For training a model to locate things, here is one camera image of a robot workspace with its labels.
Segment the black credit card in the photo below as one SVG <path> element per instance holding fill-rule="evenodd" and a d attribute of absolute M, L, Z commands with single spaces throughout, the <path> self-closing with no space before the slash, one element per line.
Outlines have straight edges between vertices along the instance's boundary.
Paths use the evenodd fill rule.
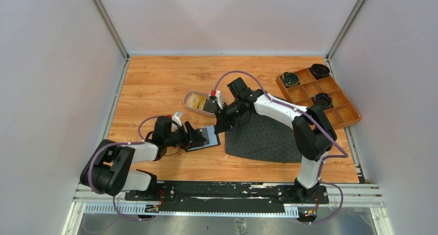
<path fill-rule="evenodd" d="M 217 138 L 214 134 L 214 126 L 208 126 L 198 129 L 198 132 L 206 139 L 201 147 L 211 147 L 217 144 Z"/>

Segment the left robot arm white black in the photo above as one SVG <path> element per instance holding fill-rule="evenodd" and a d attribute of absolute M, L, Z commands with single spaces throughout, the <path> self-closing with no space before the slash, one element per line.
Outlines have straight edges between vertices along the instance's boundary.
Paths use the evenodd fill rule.
<path fill-rule="evenodd" d="M 102 140 L 80 175 L 80 184 L 96 194 L 117 196 L 124 191 L 138 191 L 145 200 L 158 195 L 156 175 L 144 170 L 132 170 L 131 165 L 143 161 L 158 161 L 169 147 L 189 150 L 207 142 L 200 129 L 174 116 L 155 116 L 152 132 L 138 142 Z"/>

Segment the gold credit card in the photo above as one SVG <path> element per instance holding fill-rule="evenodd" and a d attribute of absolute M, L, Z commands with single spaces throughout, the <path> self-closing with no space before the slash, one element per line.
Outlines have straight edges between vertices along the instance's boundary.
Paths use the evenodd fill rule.
<path fill-rule="evenodd" d="M 195 94 L 195 93 L 191 94 L 191 95 L 189 96 L 189 99 L 188 99 L 186 105 L 187 105 L 188 107 L 197 108 L 197 107 L 198 107 L 198 104 L 199 104 L 199 100 L 200 100 L 201 97 L 202 97 L 202 96 L 200 96 L 200 95 L 198 95 L 198 94 Z"/>
<path fill-rule="evenodd" d="M 203 110 L 206 102 L 207 102 L 207 98 L 206 97 L 201 97 L 200 100 L 199 100 L 199 104 L 198 104 L 197 109 L 198 110 Z"/>

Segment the black leather card holder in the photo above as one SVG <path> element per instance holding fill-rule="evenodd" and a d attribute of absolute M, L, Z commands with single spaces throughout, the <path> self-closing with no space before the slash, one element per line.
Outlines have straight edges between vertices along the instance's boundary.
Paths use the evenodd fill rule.
<path fill-rule="evenodd" d="M 185 152 L 191 152 L 210 147 L 219 146 L 220 138 L 215 134 L 215 125 L 199 128 L 195 130 L 195 144 L 189 145 Z"/>

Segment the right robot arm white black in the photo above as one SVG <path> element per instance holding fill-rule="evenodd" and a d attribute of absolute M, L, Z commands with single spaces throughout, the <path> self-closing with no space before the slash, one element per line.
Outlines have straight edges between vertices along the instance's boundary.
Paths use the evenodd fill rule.
<path fill-rule="evenodd" d="M 302 156 L 300 172 L 290 196 L 300 202 L 309 202 L 316 195 L 322 166 L 337 139 L 324 109 L 318 105 L 304 107 L 288 103 L 262 87 L 251 90 L 240 77 L 227 87 L 234 97 L 230 104 L 225 104 L 216 88 L 208 94 L 216 116 L 215 133 L 229 131 L 235 126 L 236 119 L 247 112 L 272 118 L 289 127 Z"/>

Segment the pink oval tray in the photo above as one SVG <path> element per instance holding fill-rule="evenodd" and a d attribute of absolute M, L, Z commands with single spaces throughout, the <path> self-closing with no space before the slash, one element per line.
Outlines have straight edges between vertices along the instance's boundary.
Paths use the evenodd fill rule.
<path fill-rule="evenodd" d="M 189 90 L 183 98 L 183 104 L 189 111 L 207 117 L 215 117 L 218 111 L 218 105 L 212 102 L 209 94 L 198 90 Z"/>

